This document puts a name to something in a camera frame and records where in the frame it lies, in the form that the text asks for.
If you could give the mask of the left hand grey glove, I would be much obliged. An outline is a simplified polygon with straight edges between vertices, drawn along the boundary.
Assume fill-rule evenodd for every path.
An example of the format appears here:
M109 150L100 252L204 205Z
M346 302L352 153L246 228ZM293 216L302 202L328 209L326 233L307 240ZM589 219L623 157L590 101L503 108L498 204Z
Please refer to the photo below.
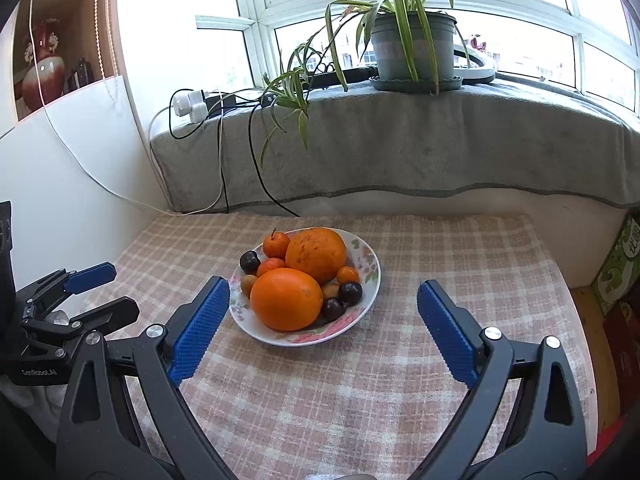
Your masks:
M56 442L66 393L65 386L18 386L6 376L2 376L1 392L32 419L51 442Z

